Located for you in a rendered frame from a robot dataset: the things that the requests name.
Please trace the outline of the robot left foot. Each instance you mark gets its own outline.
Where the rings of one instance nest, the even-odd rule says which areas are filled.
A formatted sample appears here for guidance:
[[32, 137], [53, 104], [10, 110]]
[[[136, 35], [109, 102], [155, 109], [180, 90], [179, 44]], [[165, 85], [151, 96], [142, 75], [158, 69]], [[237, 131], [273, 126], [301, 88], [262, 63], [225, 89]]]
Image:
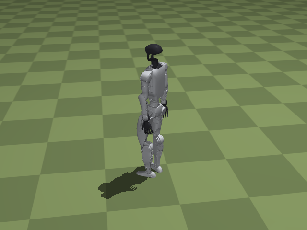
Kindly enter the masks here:
[[151, 178], [156, 177], [156, 174], [153, 171], [150, 171], [150, 174], [146, 174], [146, 170], [145, 171], [137, 171], [136, 174], [140, 175], [140, 176], [151, 177]]

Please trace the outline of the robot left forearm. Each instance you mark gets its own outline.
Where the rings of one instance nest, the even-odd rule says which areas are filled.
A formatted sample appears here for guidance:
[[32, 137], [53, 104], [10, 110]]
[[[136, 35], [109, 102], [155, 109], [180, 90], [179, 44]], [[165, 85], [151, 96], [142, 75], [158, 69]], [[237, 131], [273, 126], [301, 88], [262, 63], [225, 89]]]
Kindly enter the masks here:
[[141, 114], [144, 120], [148, 120], [149, 110], [148, 110], [148, 102], [145, 100], [143, 95], [139, 95], [139, 101], [141, 105]]

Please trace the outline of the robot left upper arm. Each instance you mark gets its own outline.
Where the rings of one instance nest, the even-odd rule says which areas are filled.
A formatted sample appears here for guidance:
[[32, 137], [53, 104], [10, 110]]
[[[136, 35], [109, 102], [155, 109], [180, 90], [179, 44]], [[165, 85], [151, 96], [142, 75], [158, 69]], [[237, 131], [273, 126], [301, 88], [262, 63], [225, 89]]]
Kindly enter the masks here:
[[152, 78], [152, 72], [149, 71], [149, 70], [146, 70], [140, 76], [141, 91], [142, 91], [142, 93], [140, 95], [143, 95], [145, 97], [145, 100], [148, 99], [149, 82], [151, 81], [151, 78]]

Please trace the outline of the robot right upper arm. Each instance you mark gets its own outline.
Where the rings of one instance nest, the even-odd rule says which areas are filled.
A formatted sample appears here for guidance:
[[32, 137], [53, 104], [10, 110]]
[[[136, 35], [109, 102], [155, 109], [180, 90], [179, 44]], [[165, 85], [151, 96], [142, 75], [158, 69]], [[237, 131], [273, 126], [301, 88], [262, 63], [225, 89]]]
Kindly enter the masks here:
[[167, 81], [167, 79], [168, 79], [168, 75], [167, 75], [168, 65], [167, 65], [167, 63], [164, 63], [164, 62], [161, 62], [161, 63], [163, 63], [164, 66], [165, 66], [165, 88], [166, 88], [168, 86], [168, 81]]

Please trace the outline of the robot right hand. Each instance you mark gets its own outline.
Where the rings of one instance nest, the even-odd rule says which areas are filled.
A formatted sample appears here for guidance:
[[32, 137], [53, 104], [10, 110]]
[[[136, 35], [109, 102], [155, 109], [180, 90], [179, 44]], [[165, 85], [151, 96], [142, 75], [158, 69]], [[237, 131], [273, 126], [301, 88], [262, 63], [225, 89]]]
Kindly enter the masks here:
[[[166, 104], [162, 104], [162, 105], [166, 108], [167, 117], [168, 117], [167, 99], [166, 99]], [[165, 118], [166, 118], [166, 112], [165, 112]], [[164, 116], [162, 118], [164, 118]]]

